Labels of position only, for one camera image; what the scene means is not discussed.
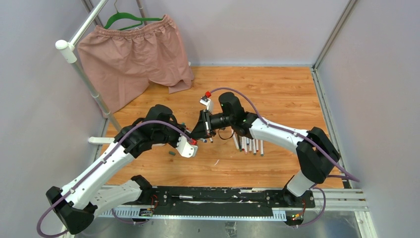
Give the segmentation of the yellow capped white marker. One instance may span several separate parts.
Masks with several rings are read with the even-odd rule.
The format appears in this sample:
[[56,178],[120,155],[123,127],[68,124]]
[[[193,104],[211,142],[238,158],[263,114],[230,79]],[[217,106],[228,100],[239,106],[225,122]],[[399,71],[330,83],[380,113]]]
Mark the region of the yellow capped white marker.
[[237,140],[237,136],[236,136],[235,132],[232,132],[232,138],[233,138],[236,150],[239,150],[240,148],[239,148],[239,144],[238,144],[238,140]]

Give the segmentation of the clear green gel pen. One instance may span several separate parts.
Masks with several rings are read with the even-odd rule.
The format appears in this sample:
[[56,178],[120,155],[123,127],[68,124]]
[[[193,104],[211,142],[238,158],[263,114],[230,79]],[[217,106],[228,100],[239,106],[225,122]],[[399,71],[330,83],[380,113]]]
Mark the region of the clear green gel pen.
[[241,136],[237,136],[237,141],[238,141],[239,151],[242,151],[242,138],[241,138]]

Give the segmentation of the white acrylic marker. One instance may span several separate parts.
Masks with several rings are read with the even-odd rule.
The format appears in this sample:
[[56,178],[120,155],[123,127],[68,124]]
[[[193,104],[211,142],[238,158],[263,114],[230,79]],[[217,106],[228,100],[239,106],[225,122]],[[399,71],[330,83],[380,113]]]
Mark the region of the white acrylic marker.
[[244,151],[245,154],[248,153],[246,137],[242,137],[242,150]]

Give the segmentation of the green capped white marker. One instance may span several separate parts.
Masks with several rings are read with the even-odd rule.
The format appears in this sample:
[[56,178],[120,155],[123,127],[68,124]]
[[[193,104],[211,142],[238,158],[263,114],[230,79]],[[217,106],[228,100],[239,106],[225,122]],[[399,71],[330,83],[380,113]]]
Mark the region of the green capped white marker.
[[252,140],[253,154],[256,155],[257,151],[255,149],[255,139]]

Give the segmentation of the teal capped white marker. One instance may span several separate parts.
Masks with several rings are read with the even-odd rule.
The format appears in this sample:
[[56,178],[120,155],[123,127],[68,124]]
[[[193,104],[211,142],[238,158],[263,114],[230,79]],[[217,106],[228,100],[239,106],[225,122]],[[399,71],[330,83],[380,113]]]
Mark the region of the teal capped white marker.
[[260,140],[260,149],[259,149],[260,155],[264,156],[264,143],[262,140]]

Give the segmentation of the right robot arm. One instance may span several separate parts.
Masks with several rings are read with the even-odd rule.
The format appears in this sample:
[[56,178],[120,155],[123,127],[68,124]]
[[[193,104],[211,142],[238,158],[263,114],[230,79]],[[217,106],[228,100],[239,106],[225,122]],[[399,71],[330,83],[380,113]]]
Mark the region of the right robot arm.
[[209,108],[209,96],[210,93],[206,93],[200,100],[207,108],[200,111],[191,137],[210,138],[217,130],[230,127],[239,136],[269,142],[295,153],[300,170],[285,186],[283,200],[287,206],[295,207],[301,203],[303,194],[313,185],[324,183],[338,164],[340,155],[321,128],[302,130],[268,121],[257,113],[245,111],[232,92],[219,96],[222,111],[214,114]]

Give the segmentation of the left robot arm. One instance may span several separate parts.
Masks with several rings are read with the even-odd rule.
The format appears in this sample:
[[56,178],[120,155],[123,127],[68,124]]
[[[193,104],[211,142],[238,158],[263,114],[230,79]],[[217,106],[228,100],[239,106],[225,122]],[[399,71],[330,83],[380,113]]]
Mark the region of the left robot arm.
[[127,202],[148,204],[152,186],[142,176],[134,176],[126,183],[101,192],[102,186],[119,170],[154,145],[169,144],[181,156],[190,158],[198,150],[196,140],[190,138],[186,126],[178,124],[170,108],[157,104],[145,118],[124,127],[106,149],[77,178],[59,188],[51,187],[46,196],[67,231],[72,235],[84,231],[103,212]]

